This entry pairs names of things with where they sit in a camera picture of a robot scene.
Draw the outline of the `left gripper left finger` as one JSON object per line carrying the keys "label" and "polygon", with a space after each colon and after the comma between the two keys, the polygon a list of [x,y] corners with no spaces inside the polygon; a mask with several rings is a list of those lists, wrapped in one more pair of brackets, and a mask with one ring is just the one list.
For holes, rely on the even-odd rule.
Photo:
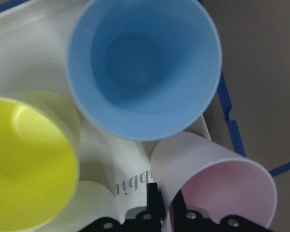
{"label": "left gripper left finger", "polygon": [[160,232],[162,208],[162,197],[157,183],[149,183],[146,186],[146,206],[128,210],[123,223],[111,217],[101,217],[80,232]]}

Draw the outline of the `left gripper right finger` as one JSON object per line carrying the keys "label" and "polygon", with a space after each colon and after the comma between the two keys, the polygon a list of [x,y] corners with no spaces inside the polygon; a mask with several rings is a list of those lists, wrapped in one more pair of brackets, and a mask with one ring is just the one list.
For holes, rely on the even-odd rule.
{"label": "left gripper right finger", "polygon": [[220,222],[214,222],[204,216],[203,209],[188,208],[182,191],[172,201],[169,213],[174,232],[269,232],[270,230],[238,215],[225,216]]}

